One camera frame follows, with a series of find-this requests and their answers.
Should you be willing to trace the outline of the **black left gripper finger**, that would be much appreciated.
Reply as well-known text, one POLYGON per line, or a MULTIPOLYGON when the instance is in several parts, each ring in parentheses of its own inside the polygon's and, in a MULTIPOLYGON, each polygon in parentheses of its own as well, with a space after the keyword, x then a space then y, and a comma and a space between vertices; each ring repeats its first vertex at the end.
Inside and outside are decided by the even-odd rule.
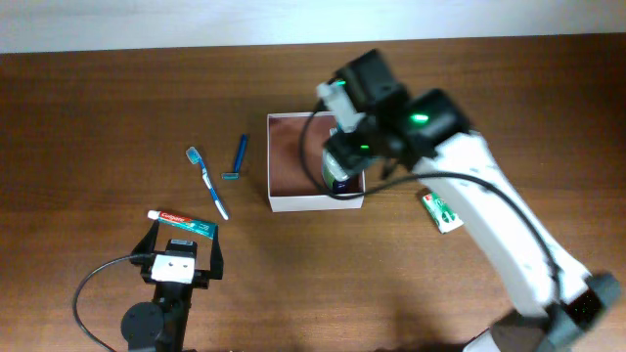
POLYGON ((221 280, 223 273, 224 258, 219 243, 219 228, 216 227, 211 241, 209 278, 211 280, 221 280))
POLYGON ((132 265, 142 265, 147 256, 154 253, 157 242, 158 228, 159 222, 154 220, 150 230, 133 248, 131 251, 133 258, 130 260, 132 265))

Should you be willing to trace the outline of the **clear soap pump bottle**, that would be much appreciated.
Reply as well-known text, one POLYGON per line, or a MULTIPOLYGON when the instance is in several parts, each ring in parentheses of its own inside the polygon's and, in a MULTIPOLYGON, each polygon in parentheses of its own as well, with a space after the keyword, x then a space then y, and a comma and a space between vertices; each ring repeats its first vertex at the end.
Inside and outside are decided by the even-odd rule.
MULTIPOLYGON (((358 123, 365 117, 363 112, 358 112, 351 102, 345 89, 346 82, 342 79, 331 80, 321 83, 316 87, 318 99, 326 110, 335 117, 335 126, 329 130, 329 143, 335 135, 346 137, 354 133, 358 123)), ((345 195, 351 193, 353 184, 358 178, 350 175, 339 162, 338 147, 325 145, 322 151, 322 177, 326 187, 334 194, 345 195)))

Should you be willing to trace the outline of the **green white soap packet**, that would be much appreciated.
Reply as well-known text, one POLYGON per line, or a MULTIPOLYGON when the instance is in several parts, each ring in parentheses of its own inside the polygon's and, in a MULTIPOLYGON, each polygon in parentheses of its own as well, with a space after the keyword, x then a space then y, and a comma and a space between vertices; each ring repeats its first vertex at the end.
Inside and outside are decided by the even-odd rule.
POLYGON ((454 231, 464 225, 459 215, 436 193, 422 197, 422 203, 441 234, 454 231))

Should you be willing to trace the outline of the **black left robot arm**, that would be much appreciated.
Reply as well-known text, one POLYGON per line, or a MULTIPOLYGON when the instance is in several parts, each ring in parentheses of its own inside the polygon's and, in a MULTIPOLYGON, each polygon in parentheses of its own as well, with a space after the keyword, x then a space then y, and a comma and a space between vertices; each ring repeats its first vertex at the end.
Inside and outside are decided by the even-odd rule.
POLYGON ((217 242, 211 245, 210 268, 197 267, 199 246, 172 239, 157 250, 159 222, 131 251, 130 262, 140 269, 144 283, 154 287, 150 301, 130 307, 120 330, 130 352, 183 352, 187 323, 196 289, 207 289, 223 275, 223 259, 217 242))

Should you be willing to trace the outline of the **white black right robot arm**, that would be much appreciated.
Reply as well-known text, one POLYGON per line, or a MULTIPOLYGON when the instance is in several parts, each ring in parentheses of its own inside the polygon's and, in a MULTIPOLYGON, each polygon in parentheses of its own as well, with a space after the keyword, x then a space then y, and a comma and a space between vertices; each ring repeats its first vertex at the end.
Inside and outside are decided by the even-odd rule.
POLYGON ((511 313, 470 351, 566 351, 617 301, 611 274, 592 274, 563 249, 509 183, 483 137, 442 90, 411 98, 400 85, 352 98, 342 81, 317 88, 333 118, 318 174, 345 181, 379 158, 397 160, 442 197, 500 275, 511 313))

